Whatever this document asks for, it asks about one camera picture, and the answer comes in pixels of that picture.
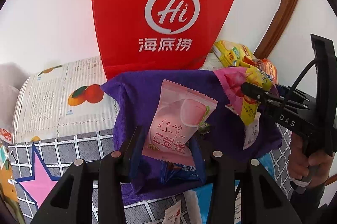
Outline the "person's right hand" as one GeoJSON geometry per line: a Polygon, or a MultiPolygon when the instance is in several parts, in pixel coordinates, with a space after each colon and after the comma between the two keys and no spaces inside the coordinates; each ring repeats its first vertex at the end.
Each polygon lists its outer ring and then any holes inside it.
{"type": "Polygon", "coordinates": [[[324,184],[329,178],[330,168],[334,160],[334,156],[330,157],[323,150],[313,153],[310,157],[306,157],[302,151],[303,140],[296,133],[291,134],[291,154],[289,155],[288,173],[291,178],[301,180],[310,173],[309,167],[317,166],[316,174],[312,175],[309,188],[314,188],[324,184]]]}

